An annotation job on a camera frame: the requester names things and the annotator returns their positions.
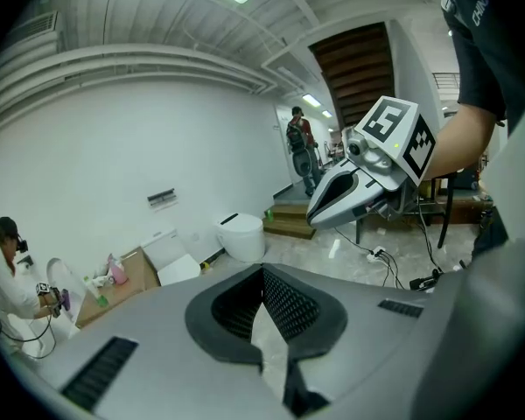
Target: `black cap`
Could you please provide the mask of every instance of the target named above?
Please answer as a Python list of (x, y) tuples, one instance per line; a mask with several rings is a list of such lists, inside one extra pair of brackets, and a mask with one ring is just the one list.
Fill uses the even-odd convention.
[(12, 218), (8, 218), (7, 216), (0, 218), (0, 228), (4, 234), (10, 238), (17, 239), (19, 237), (18, 225)]

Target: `white shirt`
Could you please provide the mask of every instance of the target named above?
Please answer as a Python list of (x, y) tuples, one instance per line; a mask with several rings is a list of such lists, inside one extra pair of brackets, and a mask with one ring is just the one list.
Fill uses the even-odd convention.
[[(12, 338), (22, 339), (19, 332), (11, 326), (8, 314), (15, 314), (21, 319), (33, 319), (40, 310), (39, 296), (23, 290), (15, 281), (11, 269), (0, 249), (0, 323), (2, 331)], [(0, 346), (6, 353), (21, 349), (22, 342), (16, 342), (0, 334)]]

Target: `pink bottle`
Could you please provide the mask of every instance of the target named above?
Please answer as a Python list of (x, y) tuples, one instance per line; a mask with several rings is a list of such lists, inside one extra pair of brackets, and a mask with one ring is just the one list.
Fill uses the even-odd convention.
[(108, 257), (108, 266), (111, 269), (111, 274), (113, 274), (116, 284), (123, 284), (129, 279), (124, 271), (116, 265), (112, 255)]

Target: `toilet tank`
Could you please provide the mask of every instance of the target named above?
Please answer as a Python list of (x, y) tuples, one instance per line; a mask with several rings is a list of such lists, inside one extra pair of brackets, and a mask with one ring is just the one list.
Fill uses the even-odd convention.
[(177, 229), (157, 232), (140, 246), (156, 271), (162, 270), (168, 264), (186, 255)]

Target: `wooden countertop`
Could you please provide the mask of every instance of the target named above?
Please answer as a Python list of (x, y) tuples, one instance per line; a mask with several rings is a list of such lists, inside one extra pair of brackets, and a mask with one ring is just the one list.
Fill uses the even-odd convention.
[(78, 328), (89, 325), (132, 296), (159, 286), (158, 275), (148, 263), (141, 248), (126, 254), (122, 259), (122, 265), (129, 279), (123, 284), (99, 288), (99, 292), (108, 300), (107, 306), (99, 306), (93, 295), (89, 291), (86, 292), (76, 319)]

